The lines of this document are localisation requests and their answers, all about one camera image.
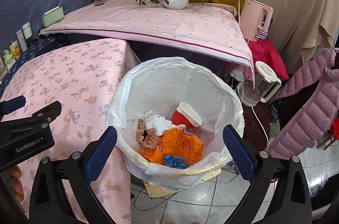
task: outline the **white tissue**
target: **white tissue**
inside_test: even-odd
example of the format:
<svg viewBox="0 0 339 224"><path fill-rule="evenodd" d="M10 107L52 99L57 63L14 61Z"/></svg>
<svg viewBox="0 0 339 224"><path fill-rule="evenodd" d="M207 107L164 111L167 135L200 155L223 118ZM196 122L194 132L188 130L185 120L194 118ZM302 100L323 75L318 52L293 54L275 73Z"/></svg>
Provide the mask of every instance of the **white tissue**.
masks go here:
<svg viewBox="0 0 339 224"><path fill-rule="evenodd" d="M173 127L181 127L186 128L185 125L176 126L172 124L171 121L166 120L165 117L160 115L153 115L153 111L147 112L145 114L145 125L148 129L155 128L156 136L162 136L164 134L164 130L171 129Z"/></svg>

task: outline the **red paper cup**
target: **red paper cup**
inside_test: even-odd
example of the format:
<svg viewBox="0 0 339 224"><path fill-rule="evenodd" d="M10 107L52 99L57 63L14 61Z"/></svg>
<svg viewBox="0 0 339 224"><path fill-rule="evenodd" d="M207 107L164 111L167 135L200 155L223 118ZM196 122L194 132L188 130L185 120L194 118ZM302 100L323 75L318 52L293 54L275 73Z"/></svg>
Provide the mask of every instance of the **red paper cup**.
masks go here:
<svg viewBox="0 0 339 224"><path fill-rule="evenodd" d="M174 125L186 125L187 129L193 129L201 126L202 121L198 113L188 104L181 102L174 111L171 121Z"/></svg>

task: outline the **blue gripper pad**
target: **blue gripper pad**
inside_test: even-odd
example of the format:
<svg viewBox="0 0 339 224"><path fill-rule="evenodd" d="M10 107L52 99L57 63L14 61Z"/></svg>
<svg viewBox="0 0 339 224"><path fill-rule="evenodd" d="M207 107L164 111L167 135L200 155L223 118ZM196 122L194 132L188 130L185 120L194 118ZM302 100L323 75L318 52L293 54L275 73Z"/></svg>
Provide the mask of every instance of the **blue gripper pad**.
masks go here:
<svg viewBox="0 0 339 224"><path fill-rule="evenodd" d="M86 162L85 180L87 184L99 178L115 144L117 143L118 134L114 127L110 127L106 136L101 140L98 147Z"/></svg>
<svg viewBox="0 0 339 224"><path fill-rule="evenodd" d="M242 178L252 184L255 181L255 162L241 143L239 134L232 125L227 125L222 137Z"/></svg>
<svg viewBox="0 0 339 224"><path fill-rule="evenodd" d="M5 101L1 108L1 111L3 114L8 115L24 107L25 104L26 104L26 98L25 96L21 95L19 97L15 97L13 99Z"/></svg>

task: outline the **trash can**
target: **trash can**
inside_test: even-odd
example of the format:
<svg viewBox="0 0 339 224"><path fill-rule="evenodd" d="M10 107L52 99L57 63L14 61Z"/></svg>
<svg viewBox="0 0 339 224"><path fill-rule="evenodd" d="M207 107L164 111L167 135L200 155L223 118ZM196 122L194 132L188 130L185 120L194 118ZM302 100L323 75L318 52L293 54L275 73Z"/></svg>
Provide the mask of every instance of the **trash can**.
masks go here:
<svg viewBox="0 0 339 224"><path fill-rule="evenodd" d="M138 120L149 111L170 120L180 102L189 104L201 117L202 125L194 131L204 141L201 160L186 169L148 162L140 155L141 145L136 140ZM117 146L134 176L167 188L185 189L232 160L222 132L231 124L242 137L242 113L235 92L210 70L181 57L157 58L139 64L122 79L109 104L106 127L116 128Z"/></svg>

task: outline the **beige curtain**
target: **beige curtain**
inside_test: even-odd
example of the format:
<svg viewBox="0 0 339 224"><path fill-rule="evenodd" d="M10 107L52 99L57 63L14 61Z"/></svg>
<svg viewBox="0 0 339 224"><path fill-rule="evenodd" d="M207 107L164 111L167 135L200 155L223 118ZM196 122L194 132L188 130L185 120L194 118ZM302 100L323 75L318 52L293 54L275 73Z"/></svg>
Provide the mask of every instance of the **beige curtain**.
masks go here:
<svg viewBox="0 0 339 224"><path fill-rule="evenodd" d="M331 47L339 26L339 0L257 0L274 9L269 38L289 74L318 46Z"/></svg>

